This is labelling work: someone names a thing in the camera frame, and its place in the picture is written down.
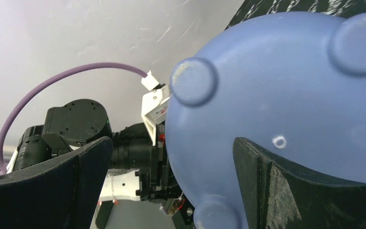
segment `black marble surface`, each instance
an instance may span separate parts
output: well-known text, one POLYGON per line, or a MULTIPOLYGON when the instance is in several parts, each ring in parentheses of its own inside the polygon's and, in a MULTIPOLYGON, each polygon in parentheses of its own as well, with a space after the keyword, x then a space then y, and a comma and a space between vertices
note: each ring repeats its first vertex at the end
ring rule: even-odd
POLYGON ((320 12, 343 18, 366 12, 364 0, 245 0, 227 28, 247 19, 286 11, 320 12))

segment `cable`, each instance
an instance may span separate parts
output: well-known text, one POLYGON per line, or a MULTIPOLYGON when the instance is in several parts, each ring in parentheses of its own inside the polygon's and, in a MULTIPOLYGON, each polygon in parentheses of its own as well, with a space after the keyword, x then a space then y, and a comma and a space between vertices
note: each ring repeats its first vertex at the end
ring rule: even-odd
POLYGON ((84 71, 92 70, 92 69, 99 69, 99 68, 118 68, 118 69, 124 69, 133 73, 137 73, 143 78, 147 76, 147 73, 145 73, 143 70, 138 69, 136 67, 123 64, 123 63, 114 63, 114 62, 100 62, 100 63, 90 63, 82 66, 78 66, 76 68, 72 68, 69 70, 66 70, 58 75, 55 75, 51 77, 50 79, 42 82, 37 87, 35 87, 33 90, 31 90, 29 93, 27 93, 26 96, 20 100, 20 102, 15 106, 15 108, 12 110, 8 118, 6 119, 5 123, 3 124, 2 129, 0 130, 0 174, 4 175, 6 174, 6 166, 3 159, 3 144, 5 142, 6 135, 8 134, 8 131, 10 129, 10 126, 12 125, 13 121, 15 121, 18 114, 21 112, 21 110, 26 106, 26 104, 35 97, 38 93, 40 93, 42 90, 50 86, 51 84, 62 80, 68 76, 81 73, 84 71))

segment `cable connector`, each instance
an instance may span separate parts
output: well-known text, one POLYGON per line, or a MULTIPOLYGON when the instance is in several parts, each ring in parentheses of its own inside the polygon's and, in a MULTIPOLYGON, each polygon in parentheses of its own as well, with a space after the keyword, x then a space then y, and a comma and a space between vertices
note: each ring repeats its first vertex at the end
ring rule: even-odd
POLYGON ((166 119, 171 90, 169 85, 154 89, 142 97, 141 117, 152 140, 156 145, 156 128, 166 119))
POLYGON ((152 91, 159 85, 159 82, 152 75, 152 72, 149 71, 147 76, 141 79, 141 84, 144 85, 144 87, 148 89, 148 91, 152 91))

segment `black cylindrical joint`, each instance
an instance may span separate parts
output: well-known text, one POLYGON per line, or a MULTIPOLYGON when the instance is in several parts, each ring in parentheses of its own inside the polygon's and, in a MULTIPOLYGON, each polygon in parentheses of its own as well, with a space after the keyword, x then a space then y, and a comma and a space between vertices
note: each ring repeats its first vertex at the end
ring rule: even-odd
POLYGON ((18 156, 13 171, 24 169, 51 159, 51 148, 41 137, 42 125, 26 129, 19 141, 18 156))
POLYGON ((151 166, 152 144, 148 139, 131 139, 115 145, 112 155, 114 169, 145 169, 151 166))

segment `blue plastic object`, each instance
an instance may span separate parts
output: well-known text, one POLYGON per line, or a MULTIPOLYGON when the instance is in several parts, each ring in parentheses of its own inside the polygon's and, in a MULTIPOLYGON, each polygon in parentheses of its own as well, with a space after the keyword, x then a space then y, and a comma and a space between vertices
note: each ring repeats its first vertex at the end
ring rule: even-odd
POLYGON ((198 229, 248 228, 235 137, 366 182, 366 13, 245 21, 180 62, 171 87, 166 147, 198 229))

